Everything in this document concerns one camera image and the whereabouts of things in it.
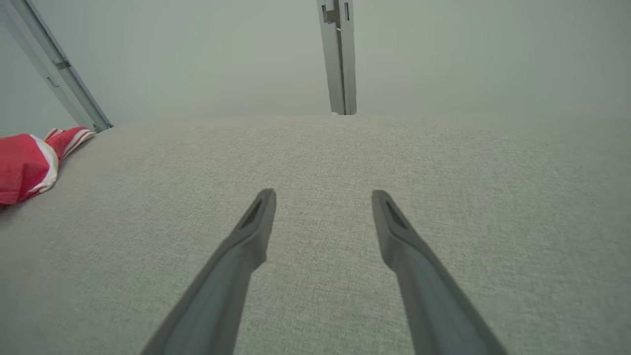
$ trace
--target vertical metal support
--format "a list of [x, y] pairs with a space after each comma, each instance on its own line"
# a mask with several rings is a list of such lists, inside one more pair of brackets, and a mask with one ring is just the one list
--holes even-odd
[[105, 117], [103, 111], [98, 107], [94, 98], [90, 95], [85, 85], [82, 85], [74, 68], [66, 57], [62, 55], [62, 50], [54, 43], [50, 32], [48, 32], [44, 24], [40, 21], [35, 8], [32, 7], [27, 0], [9, 0], [19, 16], [26, 23], [37, 42], [41, 45], [46, 56], [51, 60], [57, 71], [63, 78], [65, 84], [76, 97], [78, 104], [87, 112], [89, 117], [94, 121], [95, 127], [100, 131], [112, 127], [110, 121]]
[[331, 111], [354, 114], [355, 40], [353, 0], [317, 0]]

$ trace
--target gray fabric surface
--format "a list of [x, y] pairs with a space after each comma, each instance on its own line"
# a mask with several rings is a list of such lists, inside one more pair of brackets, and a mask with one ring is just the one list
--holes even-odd
[[135, 354], [256, 193], [278, 208], [236, 354], [411, 354], [384, 189], [511, 354], [631, 353], [631, 120], [126, 124], [0, 214], [0, 353]]

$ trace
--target white wall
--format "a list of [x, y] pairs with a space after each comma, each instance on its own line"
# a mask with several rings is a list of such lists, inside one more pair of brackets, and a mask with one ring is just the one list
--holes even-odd
[[53, 128], [77, 126], [27, 55], [0, 22], [0, 136], [44, 138]]
[[33, 0], [114, 125], [330, 113], [315, 0]]
[[355, 2], [358, 110], [631, 116], [629, 0]]

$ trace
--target red and white fabric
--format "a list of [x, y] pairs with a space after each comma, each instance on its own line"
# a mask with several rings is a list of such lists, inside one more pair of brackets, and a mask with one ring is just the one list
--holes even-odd
[[33, 135], [0, 139], [0, 205], [14, 205], [48, 191], [62, 159], [95, 136], [85, 127], [53, 129], [44, 140]]

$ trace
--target textured gray tablecloth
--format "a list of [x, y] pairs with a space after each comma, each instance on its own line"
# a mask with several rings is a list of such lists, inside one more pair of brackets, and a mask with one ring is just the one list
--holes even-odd
[[0, 353], [135, 354], [256, 193], [278, 208], [236, 354], [411, 354], [384, 189], [511, 354], [631, 353], [631, 120], [124, 124], [0, 214]]

